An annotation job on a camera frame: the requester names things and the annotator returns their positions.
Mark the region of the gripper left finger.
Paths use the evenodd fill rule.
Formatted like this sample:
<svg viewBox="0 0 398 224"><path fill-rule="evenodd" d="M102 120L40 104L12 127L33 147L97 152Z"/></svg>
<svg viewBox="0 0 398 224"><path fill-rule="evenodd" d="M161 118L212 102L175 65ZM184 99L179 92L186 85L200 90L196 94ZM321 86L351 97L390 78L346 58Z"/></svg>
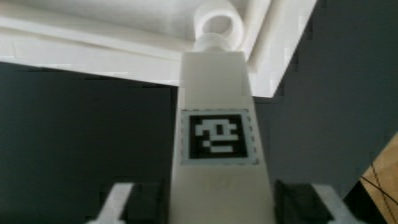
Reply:
<svg viewBox="0 0 398 224"><path fill-rule="evenodd" d="M168 224L164 183L120 182L107 193L97 217L86 224Z"/></svg>

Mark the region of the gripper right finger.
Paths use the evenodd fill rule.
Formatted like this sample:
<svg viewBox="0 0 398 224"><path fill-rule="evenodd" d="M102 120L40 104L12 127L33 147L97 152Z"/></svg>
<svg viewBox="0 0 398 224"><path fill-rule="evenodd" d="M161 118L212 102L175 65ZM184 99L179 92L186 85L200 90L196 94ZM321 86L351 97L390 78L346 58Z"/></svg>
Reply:
<svg viewBox="0 0 398 224"><path fill-rule="evenodd" d="M330 185L276 181L278 224L369 224Z"/></svg>

